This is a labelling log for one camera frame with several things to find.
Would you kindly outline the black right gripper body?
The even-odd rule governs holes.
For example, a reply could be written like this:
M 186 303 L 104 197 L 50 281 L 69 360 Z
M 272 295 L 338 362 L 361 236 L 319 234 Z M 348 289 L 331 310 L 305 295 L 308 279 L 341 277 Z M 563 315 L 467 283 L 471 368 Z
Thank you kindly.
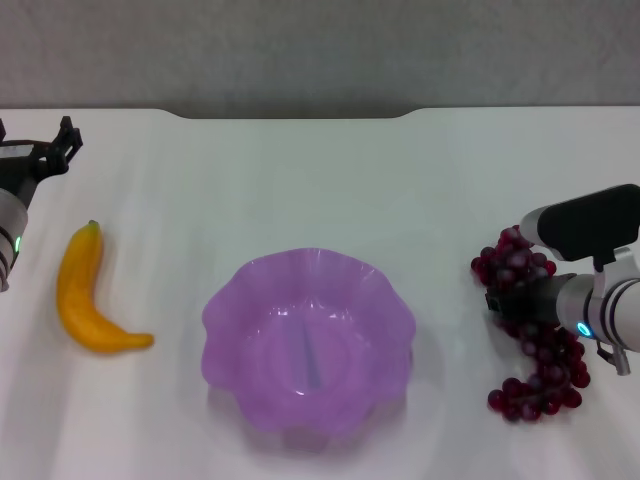
M 490 312 L 507 324 L 533 323 L 550 327 L 560 325 L 557 299 L 568 283 L 568 275 L 534 280 L 511 290 L 490 288 L 485 299 Z

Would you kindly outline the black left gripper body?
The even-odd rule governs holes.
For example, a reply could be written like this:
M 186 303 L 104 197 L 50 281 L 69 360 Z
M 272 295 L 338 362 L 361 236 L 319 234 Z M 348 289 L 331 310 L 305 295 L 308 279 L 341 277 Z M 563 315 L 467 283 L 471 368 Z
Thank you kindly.
M 31 201 L 40 182 L 39 142 L 7 141 L 1 143 L 1 189 L 20 201 Z

